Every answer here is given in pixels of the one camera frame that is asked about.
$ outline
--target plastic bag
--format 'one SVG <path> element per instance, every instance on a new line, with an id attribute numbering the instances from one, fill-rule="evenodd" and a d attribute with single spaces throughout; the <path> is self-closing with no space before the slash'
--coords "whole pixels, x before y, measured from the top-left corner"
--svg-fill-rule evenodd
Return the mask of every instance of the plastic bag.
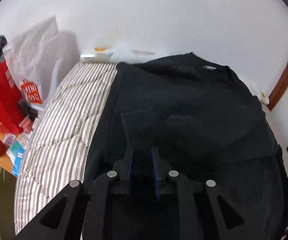
<path id="1" fill-rule="evenodd" d="M 58 31 L 55 16 L 15 37 L 3 53 L 16 86 L 38 110 L 44 109 L 76 63 L 73 50 Z"/>

